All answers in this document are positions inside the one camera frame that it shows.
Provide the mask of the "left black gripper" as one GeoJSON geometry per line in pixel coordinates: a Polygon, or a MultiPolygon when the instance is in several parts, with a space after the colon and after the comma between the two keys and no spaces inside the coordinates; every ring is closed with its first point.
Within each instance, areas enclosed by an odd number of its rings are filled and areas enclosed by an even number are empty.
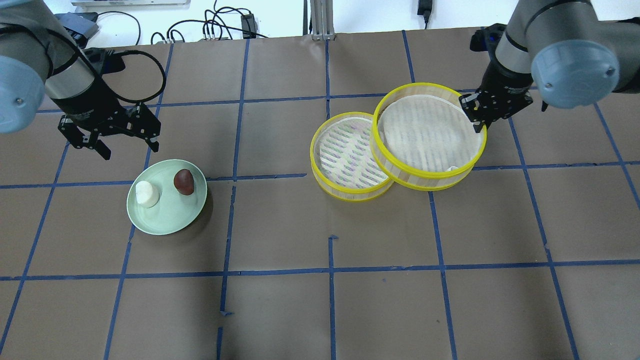
{"type": "Polygon", "coordinates": [[[84,92],[60,98],[57,105],[65,114],[65,117],[60,118],[57,129],[77,150],[86,148],[95,151],[108,161],[112,151],[100,136],[117,134],[144,140],[153,153],[157,153],[160,148],[158,136],[162,123],[144,103],[137,103],[126,111],[113,95],[106,92],[84,92]]]}

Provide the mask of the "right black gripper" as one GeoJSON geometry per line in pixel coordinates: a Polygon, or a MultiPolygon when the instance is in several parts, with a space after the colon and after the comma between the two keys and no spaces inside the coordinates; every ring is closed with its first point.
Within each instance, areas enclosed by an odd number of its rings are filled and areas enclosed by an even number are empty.
{"type": "Polygon", "coordinates": [[[488,130],[499,119],[508,119],[533,104],[530,73],[519,73],[499,63],[489,63],[473,93],[459,96],[459,104],[476,133],[488,130]]]}

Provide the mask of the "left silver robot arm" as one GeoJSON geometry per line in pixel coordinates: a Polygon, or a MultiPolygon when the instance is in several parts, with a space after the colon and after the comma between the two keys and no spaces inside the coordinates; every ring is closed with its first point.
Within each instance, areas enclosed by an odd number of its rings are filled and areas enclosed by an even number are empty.
{"type": "Polygon", "coordinates": [[[45,97],[62,111],[57,129],[77,149],[96,151],[109,160],[102,137],[126,135],[158,152],[162,124],[146,106],[148,97],[119,95],[103,75],[125,70],[124,57],[144,56],[160,71],[163,93],[167,76],[148,52],[103,48],[84,50],[42,0],[1,2],[0,127],[14,133],[28,127],[45,97]]]}

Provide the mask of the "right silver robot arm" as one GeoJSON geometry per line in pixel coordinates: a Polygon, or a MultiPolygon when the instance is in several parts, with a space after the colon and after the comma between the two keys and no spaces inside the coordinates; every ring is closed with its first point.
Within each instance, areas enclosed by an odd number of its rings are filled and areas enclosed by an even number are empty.
{"type": "Polygon", "coordinates": [[[602,21],[589,0],[520,0],[508,23],[471,37],[470,50],[486,51],[489,64],[480,86],[459,104],[478,133],[528,107],[533,85],[542,111],[637,94],[639,39],[637,16],[602,21]]]}

